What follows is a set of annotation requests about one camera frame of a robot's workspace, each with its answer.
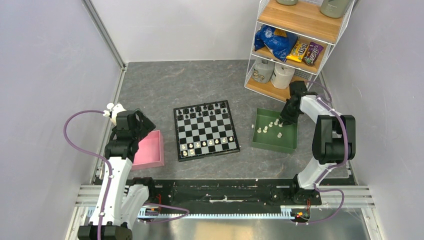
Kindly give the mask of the pink plastic tray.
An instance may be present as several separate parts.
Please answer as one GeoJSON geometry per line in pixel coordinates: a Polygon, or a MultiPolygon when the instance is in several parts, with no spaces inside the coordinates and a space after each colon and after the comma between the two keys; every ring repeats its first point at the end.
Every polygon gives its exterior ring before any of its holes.
{"type": "Polygon", "coordinates": [[[164,165],[163,135],[160,130],[154,130],[139,142],[131,170],[144,170],[163,167],[164,165]]]}

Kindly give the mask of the green plastic tray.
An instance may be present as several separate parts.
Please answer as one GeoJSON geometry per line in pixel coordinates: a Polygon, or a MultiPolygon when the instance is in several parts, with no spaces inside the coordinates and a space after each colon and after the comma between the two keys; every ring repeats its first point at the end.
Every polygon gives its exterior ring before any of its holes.
{"type": "Polygon", "coordinates": [[[256,109],[251,141],[253,148],[286,154],[295,152],[298,143],[298,126],[296,124],[275,124],[279,117],[279,111],[264,108],[256,109]]]}

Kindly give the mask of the black white chessboard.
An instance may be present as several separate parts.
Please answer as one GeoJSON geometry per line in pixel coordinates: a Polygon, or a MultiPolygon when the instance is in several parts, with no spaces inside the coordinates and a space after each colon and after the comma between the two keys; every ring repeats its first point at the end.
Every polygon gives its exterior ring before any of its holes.
{"type": "Polygon", "coordinates": [[[240,151],[236,129],[227,100],[201,103],[173,109],[177,158],[179,162],[219,156],[240,151]]]}

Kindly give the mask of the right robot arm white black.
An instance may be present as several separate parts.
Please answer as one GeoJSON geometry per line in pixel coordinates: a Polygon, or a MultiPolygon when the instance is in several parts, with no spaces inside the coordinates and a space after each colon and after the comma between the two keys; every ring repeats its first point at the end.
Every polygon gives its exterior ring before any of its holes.
{"type": "Polygon", "coordinates": [[[355,157],[356,119],[330,107],[327,99],[308,91],[303,81],[291,82],[289,91],[290,98],[279,116],[282,125],[296,125],[300,115],[307,115],[315,124],[312,159],[293,178],[288,191],[289,200],[300,205],[316,196],[319,184],[328,173],[355,157]]]}

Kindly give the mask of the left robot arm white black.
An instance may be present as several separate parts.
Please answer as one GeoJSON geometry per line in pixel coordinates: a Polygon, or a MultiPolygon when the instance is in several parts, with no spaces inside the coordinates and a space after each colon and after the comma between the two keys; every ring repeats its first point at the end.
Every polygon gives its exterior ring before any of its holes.
{"type": "Polygon", "coordinates": [[[115,113],[114,127],[104,149],[105,176],[99,198],[88,224],[77,232],[80,240],[131,240],[132,227],[143,204],[157,198],[150,177],[126,187],[139,142],[155,129],[140,109],[115,113]]]}

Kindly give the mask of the white paper roll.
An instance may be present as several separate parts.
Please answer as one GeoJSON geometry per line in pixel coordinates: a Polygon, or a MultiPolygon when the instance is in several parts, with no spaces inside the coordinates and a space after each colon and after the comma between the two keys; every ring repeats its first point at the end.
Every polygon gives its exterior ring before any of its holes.
{"type": "Polygon", "coordinates": [[[294,73],[295,69],[293,67],[276,64],[270,81],[275,88],[286,89],[289,86],[294,73]]]}

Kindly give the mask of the white jug with label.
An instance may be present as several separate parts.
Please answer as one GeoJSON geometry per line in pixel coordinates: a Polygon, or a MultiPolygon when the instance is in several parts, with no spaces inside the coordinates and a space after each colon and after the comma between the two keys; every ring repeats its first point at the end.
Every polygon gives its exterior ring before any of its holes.
{"type": "Polygon", "coordinates": [[[271,79],[274,67],[274,62],[261,58],[253,65],[252,78],[258,83],[266,84],[271,79]]]}

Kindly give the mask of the yellow candy bag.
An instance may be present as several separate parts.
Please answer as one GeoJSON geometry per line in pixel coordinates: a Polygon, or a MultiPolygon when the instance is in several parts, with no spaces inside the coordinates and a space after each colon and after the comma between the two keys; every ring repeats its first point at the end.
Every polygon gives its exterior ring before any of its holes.
{"type": "Polygon", "coordinates": [[[286,56],[286,59],[300,63],[303,60],[308,48],[309,44],[307,42],[298,40],[290,54],[286,56]]]}

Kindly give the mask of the brown candy bag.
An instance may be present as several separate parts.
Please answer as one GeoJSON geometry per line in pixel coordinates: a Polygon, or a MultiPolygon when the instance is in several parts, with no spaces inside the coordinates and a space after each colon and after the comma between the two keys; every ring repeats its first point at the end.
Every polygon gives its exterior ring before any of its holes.
{"type": "Polygon", "coordinates": [[[314,66],[324,47],[318,43],[311,41],[302,61],[308,66],[314,66]]]}

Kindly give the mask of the blue snack bag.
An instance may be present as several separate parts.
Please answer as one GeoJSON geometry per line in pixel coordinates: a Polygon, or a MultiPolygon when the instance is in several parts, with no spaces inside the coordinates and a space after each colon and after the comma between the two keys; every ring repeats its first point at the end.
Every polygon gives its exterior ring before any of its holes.
{"type": "Polygon", "coordinates": [[[265,24],[255,33],[254,50],[266,47],[274,57],[285,62],[297,40],[297,34],[265,24]]]}

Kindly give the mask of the grey green bottle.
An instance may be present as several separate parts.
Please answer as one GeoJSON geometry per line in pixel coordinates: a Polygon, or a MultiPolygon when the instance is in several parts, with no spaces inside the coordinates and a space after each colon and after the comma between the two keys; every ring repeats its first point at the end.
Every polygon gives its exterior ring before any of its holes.
{"type": "Polygon", "coordinates": [[[329,18],[338,19],[345,14],[350,3],[351,0],[323,0],[320,12],[329,18]]]}

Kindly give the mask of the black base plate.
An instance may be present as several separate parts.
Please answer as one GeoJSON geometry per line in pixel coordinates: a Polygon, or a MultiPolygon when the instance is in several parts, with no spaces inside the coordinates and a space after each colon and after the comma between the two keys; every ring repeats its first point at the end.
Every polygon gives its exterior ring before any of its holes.
{"type": "Polygon", "coordinates": [[[152,179],[148,202],[188,209],[192,214],[276,213],[281,206],[321,205],[316,190],[300,190],[292,179],[152,179]]]}

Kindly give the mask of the aluminium corner rail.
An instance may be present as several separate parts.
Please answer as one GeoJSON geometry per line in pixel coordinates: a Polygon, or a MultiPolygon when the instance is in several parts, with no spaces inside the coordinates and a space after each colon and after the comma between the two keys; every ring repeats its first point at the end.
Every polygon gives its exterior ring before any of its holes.
{"type": "Polygon", "coordinates": [[[112,54],[115,62],[118,64],[118,66],[121,69],[125,69],[127,67],[127,64],[123,60],[122,56],[120,55],[116,45],[114,44],[105,24],[103,23],[94,3],[92,0],[82,0],[81,1],[84,7],[86,8],[90,18],[92,19],[95,27],[97,28],[101,38],[103,39],[104,43],[106,44],[107,48],[109,49],[110,53],[112,54]]]}

